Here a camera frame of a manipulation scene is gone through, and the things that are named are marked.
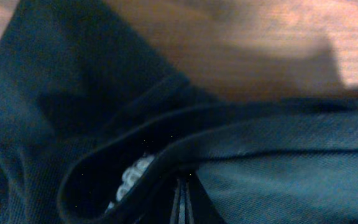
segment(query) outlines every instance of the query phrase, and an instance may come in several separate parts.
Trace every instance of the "wooden floor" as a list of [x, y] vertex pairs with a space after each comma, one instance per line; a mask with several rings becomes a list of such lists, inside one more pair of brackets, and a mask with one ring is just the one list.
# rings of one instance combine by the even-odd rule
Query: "wooden floor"
[[[358, 0], [104, 1], [223, 98], [358, 96]], [[17, 2], [0, 0], [0, 36]]]

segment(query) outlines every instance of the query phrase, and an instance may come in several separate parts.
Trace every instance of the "dark cloth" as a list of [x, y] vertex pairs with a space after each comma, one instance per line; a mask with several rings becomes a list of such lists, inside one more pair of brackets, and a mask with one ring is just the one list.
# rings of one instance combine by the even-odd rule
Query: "dark cloth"
[[22, 0], [0, 41], [0, 223], [130, 223], [184, 167], [226, 223], [358, 223], [358, 100], [219, 101], [100, 1]]

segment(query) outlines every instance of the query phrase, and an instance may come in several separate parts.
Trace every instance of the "wooden table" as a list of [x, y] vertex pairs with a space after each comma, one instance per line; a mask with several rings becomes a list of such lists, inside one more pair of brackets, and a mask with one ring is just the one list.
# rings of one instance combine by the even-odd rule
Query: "wooden table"
[[[223, 98], [358, 96], [358, 0], [104, 0]], [[0, 36], [18, 0], [0, 0]]]

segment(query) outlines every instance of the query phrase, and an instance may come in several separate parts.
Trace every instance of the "clothing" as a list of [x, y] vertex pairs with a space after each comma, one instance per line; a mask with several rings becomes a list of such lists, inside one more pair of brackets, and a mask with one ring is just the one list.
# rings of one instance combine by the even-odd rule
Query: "clothing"
[[20, 2], [0, 41], [0, 223], [136, 219], [194, 162], [226, 223], [356, 223], [358, 101], [219, 101], [99, 1]]

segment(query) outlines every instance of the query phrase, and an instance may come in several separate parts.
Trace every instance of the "garment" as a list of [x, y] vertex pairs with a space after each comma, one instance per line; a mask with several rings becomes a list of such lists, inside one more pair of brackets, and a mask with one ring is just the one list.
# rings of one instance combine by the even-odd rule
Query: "garment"
[[99, 1], [20, 2], [0, 41], [0, 223], [135, 220], [194, 164], [218, 222], [358, 223], [358, 101], [220, 101]]

